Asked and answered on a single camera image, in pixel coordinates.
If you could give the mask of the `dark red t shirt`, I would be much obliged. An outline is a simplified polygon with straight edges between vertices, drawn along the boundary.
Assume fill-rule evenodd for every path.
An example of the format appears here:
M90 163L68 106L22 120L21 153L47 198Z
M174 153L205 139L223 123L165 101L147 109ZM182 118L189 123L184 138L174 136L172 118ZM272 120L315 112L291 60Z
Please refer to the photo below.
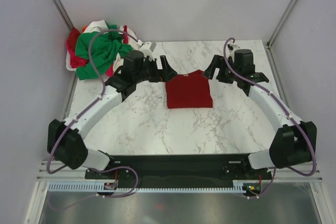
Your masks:
M203 71L179 74L165 83L168 109L212 108L209 81Z

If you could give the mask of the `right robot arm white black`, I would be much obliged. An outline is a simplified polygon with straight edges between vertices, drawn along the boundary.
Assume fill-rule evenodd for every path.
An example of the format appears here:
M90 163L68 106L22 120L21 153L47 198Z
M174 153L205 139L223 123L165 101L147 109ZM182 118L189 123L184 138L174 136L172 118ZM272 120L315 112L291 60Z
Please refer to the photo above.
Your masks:
M275 136L269 149L248 155L248 161L240 166L241 174L254 178L262 168L293 168L306 162L315 163L317 127L295 115L274 93L269 79L256 72L254 55L249 49L233 49L232 56L224 58L214 55L204 71L204 77L212 79L218 69L216 80L222 83L237 83L247 97L262 110L272 125Z

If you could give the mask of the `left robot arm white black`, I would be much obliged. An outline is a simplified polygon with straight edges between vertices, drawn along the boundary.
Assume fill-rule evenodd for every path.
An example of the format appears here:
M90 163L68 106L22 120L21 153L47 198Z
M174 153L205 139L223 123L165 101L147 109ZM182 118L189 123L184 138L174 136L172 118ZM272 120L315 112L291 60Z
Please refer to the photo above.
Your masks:
M103 90L86 108L63 121L53 120L48 127L47 151L51 158L71 169L87 167L97 170L103 178L111 178L115 165L101 151L88 149L84 140L92 128L113 108L130 96L141 82L168 82L177 76L166 56L160 56L162 69L156 59L135 50L124 58L123 65L107 81Z

